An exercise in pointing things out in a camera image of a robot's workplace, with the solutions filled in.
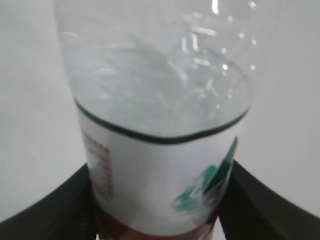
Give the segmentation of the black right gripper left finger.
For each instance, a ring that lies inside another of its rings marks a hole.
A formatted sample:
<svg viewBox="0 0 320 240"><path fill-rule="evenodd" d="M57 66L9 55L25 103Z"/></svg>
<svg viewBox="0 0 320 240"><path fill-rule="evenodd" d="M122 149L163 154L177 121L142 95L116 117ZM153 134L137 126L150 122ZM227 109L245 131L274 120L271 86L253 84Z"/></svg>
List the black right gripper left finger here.
<svg viewBox="0 0 320 240"><path fill-rule="evenodd" d="M0 223L2 240L94 240L97 234L87 165L43 199Z"/></svg>

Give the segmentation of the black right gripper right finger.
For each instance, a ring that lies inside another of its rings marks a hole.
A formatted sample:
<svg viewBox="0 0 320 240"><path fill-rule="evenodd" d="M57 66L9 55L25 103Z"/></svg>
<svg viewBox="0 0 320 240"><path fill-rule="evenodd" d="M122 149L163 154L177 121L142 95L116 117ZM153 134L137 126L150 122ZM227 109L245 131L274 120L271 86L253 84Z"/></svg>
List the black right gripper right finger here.
<svg viewBox="0 0 320 240"><path fill-rule="evenodd" d="M320 219L234 161L219 220L227 240L318 240Z"/></svg>

